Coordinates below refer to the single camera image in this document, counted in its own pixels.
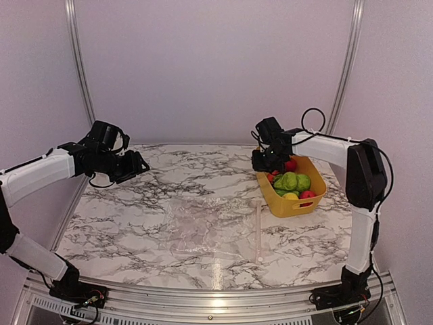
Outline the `red toy tomato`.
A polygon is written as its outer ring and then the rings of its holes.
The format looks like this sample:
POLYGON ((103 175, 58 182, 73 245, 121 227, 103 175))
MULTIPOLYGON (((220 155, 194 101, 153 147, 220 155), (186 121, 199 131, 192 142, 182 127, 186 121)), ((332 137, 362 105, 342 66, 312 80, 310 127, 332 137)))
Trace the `red toy tomato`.
POLYGON ((298 164, 295 159, 291 158, 284 162, 284 167, 286 172, 295 172, 298 164))

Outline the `light green toy cabbage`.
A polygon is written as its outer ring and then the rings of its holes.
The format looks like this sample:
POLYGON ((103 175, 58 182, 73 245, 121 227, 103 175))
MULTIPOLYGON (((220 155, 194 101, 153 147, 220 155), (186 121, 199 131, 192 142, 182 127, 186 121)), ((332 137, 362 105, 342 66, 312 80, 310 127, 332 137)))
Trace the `light green toy cabbage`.
POLYGON ((273 188, 275 190, 292 192, 296 190, 297 186, 298 186, 298 178, 297 178, 297 174, 295 174, 294 172, 278 174, 273 179, 273 188))

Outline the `clear zip top bag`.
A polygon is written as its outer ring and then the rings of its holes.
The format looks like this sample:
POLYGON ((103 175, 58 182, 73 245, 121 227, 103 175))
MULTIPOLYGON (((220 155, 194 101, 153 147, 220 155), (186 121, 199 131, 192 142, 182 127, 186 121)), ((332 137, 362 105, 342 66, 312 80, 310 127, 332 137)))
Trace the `clear zip top bag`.
POLYGON ((261 211, 258 199, 174 198, 160 241, 174 255, 262 263, 261 211))

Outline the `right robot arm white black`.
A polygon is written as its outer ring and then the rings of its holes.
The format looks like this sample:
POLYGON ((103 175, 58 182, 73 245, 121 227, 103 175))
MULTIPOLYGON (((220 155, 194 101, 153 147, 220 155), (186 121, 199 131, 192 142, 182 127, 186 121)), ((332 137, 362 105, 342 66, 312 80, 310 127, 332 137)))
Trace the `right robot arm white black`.
POLYGON ((324 160, 346 171, 345 193, 352 211, 352 232, 335 297, 341 303, 350 303, 367 286, 373 271, 372 252, 379 236, 380 206, 388 185, 383 153, 372 139, 357 141, 300 129, 266 135, 267 147, 252 151, 252 168, 257 172, 280 171, 293 155, 324 160))

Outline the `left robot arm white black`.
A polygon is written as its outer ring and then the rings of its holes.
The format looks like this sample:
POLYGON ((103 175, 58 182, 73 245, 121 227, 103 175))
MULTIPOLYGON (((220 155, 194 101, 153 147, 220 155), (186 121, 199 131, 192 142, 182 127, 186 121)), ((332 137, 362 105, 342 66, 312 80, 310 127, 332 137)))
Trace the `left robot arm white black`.
POLYGON ((1 254, 41 272, 53 280, 56 290, 71 301, 85 296, 78 269, 20 233, 9 208, 30 194, 64 179, 96 173, 120 184, 149 171, 138 151, 108 150, 73 142, 64 144, 33 160, 1 171, 1 254))

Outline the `red toy chili pepper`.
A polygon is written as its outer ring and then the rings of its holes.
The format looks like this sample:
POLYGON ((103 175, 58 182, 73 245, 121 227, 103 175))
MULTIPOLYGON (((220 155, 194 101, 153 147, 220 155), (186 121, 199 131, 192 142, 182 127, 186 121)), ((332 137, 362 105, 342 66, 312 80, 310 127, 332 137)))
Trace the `red toy chili pepper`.
POLYGON ((267 179, 268 179, 268 181, 270 182, 270 183, 273 183, 274 182, 274 179, 275 179, 275 176, 274 176, 274 174, 268 174, 267 175, 267 179))

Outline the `green toy apple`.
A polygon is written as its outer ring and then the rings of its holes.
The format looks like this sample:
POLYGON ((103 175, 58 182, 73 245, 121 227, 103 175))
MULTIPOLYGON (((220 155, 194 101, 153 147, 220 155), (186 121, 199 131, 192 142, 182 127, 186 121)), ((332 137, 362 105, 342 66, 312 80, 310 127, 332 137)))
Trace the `green toy apple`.
POLYGON ((308 191, 311 188, 311 178, 306 174, 298 173, 296 174, 296 188, 298 192, 308 191))

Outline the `yellow toy pepper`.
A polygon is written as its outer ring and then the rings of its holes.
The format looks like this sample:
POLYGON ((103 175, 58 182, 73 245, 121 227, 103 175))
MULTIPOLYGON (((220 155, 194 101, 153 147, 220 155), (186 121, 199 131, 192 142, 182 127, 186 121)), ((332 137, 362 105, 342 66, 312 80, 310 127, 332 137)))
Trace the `yellow toy pepper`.
POLYGON ((284 198, 286 200, 298 200, 299 199, 299 197, 295 193, 291 193, 291 192, 284 194, 282 196, 282 198, 284 198))

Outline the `red toy apple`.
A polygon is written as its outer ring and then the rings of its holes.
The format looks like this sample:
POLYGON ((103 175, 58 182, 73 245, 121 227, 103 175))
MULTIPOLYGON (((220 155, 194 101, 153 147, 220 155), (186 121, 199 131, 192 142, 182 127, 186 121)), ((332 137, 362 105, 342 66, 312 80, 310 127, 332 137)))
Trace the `red toy apple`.
POLYGON ((316 193, 310 190, 306 190, 300 193, 299 199, 307 199, 316 197, 316 193))

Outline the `yellow plastic basket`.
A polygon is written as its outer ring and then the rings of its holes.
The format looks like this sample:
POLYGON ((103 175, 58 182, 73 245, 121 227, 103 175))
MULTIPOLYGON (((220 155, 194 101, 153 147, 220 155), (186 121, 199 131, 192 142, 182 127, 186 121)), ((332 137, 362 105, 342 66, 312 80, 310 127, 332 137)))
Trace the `yellow plastic basket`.
POLYGON ((298 200, 283 198, 275 192, 268 180, 268 173, 256 172, 257 182, 264 201, 268 205, 270 212, 280 218, 312 213, 327 192, 327 186, 321 174, 309 157, 292 156, 292 158, 298 163, 296 172, 308 175, 311 178, 311 191, 315 193, 314 197, 299 198, 298 200))

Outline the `right aluminium frame post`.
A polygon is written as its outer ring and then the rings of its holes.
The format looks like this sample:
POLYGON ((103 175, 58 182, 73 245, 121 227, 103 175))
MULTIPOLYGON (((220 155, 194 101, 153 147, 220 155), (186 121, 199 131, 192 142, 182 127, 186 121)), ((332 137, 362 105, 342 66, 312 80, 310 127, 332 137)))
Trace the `right aluminium frame post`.
POLYGON ((346 88, 350 79, 353 66, 355 64, 356 54, 359 46, 359 38, 361 34, 361 25, 363 19, 363 12, 365 7, 364 0, 356 0, 353 3, 352 18, 350 23, 350 30, 348 35, 348 43, 346 46, 346 54, 342 66, 342 72, 338 83, 337 92, 334 98, 334 103, 329 116, 326 132, 332 134, 342 111, 344 98, 346 95, 346 88))

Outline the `aluminium frame post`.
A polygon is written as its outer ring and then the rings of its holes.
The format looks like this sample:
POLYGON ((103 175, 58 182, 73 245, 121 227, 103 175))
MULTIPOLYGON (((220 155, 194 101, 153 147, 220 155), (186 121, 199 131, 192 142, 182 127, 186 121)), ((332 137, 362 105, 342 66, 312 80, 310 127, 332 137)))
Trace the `aluminium frame post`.
POLYGON ((346 54, 342 66, 342 72, 338 83, 337 92, 334 98, 334 103, 329 116, 326 132, 332 134, 342 111, 344 98, 346 95, 346 88, 350 79, 353 66, 355 64, 356 54, 359 46, 359 38, 361 34, 361 25, 363 19, 363 12, 365 7, 364 0, 356 0, 353 3, 352 18, 350 23, 350 30, 348 35, 348 43, 346 46, 346 54))
POLYGON ((87 82, 85 65, 81 51, 78 21, 76 17, 76 5, 74 0, 65 0, 65 11, 66 21, 68 25, 68 33, 70 35, 70 43, 72 47, 72 56, 74 59, 74 65, 78 78, 78 85, 83 99, 87 120, 89 121, 89 124, 92 125, 96 120, 96 116, 93 108, 93 102, 87 82))

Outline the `front aluminium rail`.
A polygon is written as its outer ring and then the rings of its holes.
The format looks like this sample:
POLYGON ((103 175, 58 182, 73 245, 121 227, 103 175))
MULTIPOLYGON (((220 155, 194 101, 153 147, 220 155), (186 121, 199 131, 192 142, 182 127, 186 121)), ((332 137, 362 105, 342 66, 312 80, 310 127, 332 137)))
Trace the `front aluminium rail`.
POLYGON ((12 324, 337 324, 347 306, 316 310, 316 285, 250 290, 200 290, 121 284, 93 278, 108 289, 99 311, 72 311, 72 304, 49 296, 40 275, 28 275, 12 324))

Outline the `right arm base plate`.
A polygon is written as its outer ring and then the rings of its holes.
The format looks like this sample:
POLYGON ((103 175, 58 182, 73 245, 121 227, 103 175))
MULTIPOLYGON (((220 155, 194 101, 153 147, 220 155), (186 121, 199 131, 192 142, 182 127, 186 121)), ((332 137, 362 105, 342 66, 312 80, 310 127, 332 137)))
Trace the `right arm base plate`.
POLYGON ((313 289, 309 299, 315 305, 316 310, 341 307, 361 301, 366 302, 371 298, 369 287, 362 288, 359 292, 344 292, 341 284, 313 289))

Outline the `left aluminium frame post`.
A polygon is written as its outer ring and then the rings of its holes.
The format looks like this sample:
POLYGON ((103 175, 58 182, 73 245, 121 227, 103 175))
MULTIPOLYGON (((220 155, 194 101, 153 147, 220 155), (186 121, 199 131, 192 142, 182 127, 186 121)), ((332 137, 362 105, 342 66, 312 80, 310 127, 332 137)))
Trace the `left aluminium frame post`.
POLYGON ((78 85, 83 99, 87 120, 89 121, 89 124, 92 125, 96 120, 96 116, 93 108, 93 102, 87 82, 85 65, 81 51, 78 21, 76 17, 76 5, 74 0, 65 0, 65 11, 66 21, 68 25, 68 33, 70 35, 70 43, 72 47, 72 56, 74 59, 74 65, 78 78, 78 85))

